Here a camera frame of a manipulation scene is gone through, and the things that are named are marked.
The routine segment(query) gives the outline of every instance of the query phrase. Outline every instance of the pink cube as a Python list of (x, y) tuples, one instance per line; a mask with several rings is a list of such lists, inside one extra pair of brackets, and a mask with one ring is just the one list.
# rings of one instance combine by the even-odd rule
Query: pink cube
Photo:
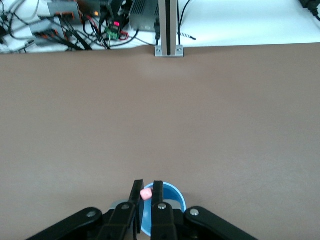
[(152, 198), (152, 189), (145, 188), (140, 191), (140, 196), (144, 201), (147, 201)]

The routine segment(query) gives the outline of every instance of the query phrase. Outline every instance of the brown table surface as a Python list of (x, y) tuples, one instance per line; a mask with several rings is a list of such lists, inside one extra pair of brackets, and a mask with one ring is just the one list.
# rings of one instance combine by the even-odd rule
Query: brown table surface
[(136, 179), (172, 183), (258, 239), (320, 239), (319, 56), (320, 44), (0, 55), (0, 239), (106, 212)]

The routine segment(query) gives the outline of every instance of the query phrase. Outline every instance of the metal bracket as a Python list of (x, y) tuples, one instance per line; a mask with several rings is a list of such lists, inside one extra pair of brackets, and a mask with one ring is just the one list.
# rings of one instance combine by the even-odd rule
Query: metal bracket
[(162, 46), (155, 46), (154, 55), (156, 57), (164, 57), (164, 58), (183, 58), (185, 56), (185, 51), (182, 45), (177, 45), (175, 49), (175, 54), (165, 55), (162, 52)]
[(178, 0), (158, 1), (161, 45), (155, 47), (155, 56), (183, 58), (184, 47), (177, 45)]

